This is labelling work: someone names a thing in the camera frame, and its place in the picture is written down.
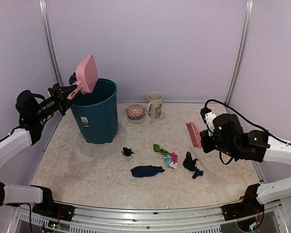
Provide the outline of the pink hand brush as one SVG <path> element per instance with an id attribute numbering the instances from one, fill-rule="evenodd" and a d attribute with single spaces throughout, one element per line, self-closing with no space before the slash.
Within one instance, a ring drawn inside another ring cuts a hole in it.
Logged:
<path id="1" fill-rule="evenodd" d="M 193 123 L 186 123 L 193 147 L 202 148 L 199 128 Z"/>

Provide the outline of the pink dustpan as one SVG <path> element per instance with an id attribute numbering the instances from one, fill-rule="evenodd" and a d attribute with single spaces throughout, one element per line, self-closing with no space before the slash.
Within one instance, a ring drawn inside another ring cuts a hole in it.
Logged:
<path id="1" fill-rule="evenodd" d="M 77 66 L 73 75 L 69 78 L 70 85 L 77 87 L 71 91 L 67 99 L 72 100 L 79 92 L 91 94 L 98 81 L 98 71 L 94 55 L 88 54 Z"/>

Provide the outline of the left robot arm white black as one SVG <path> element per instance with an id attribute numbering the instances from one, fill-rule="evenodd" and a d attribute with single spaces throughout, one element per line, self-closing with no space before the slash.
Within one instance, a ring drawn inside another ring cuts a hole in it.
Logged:
<path id="1" fill-rule="evenodd" d="M 48 89 L 49 98 L 24 90 L 16 99 L 19 113 L 19 125 L 0 140 L 0 169 L 21 151 L 36 144 L 42 131 L 54 113 L 65 115 L 72 105 L 72 99 L 78 93 L 78 85 L 59 86 L 58 83 Z M 3 205 L 19 206 L 33 204 L 35 212 L 45 212 L 53 216 L 59 211 L 49 188 L 4 184 L 0 181 L 0 207 Z"/>

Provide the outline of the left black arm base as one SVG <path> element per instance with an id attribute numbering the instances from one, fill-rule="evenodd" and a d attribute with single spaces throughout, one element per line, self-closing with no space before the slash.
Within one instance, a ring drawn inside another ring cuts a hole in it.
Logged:
<path id="1" fill-rule="evenodd" d="M 34 204 L 32 208 L 35 214 L 71 222 L 75 210 L 74 206 L 55 202 L 52 191 L 49 188 L 37 185 L 32 186 L 40 188 L 43 193 L 42 202 Z"/>

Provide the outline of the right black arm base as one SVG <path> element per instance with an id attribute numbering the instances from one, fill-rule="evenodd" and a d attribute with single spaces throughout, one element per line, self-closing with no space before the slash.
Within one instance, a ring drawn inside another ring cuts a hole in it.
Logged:
<path id="1" fill-rule="evenodd" d="M 241 202 L 223 205 L 222 211 L 225 221 L 252 216 L 264 212 L 264 204 L 257 200 L 259 183 L 247 187 Z"/>

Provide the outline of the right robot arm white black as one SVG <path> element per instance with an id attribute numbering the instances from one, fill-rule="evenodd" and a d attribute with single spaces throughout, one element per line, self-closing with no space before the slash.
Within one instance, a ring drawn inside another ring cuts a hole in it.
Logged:
<path id="1" fill-rule="evenodd" d="M 219 155 L 225 154 L 231 161 L 276 162 L 291 166 L 291 142 L 246 118 L 244 120 L 256 129 L 244 132 L 239 121 L 243 116 L 236 110 L 217 116 L 205 104 L 200 114 L 207 127 L 200 132 L 204 153 L 217 150 Z M 287 197 L 291 197 L 291 177 L 272 183 L 253 184 L 247 187 L 238 210 L 247 216 L 257 208 L 258 203 L 267 204 Z"/>

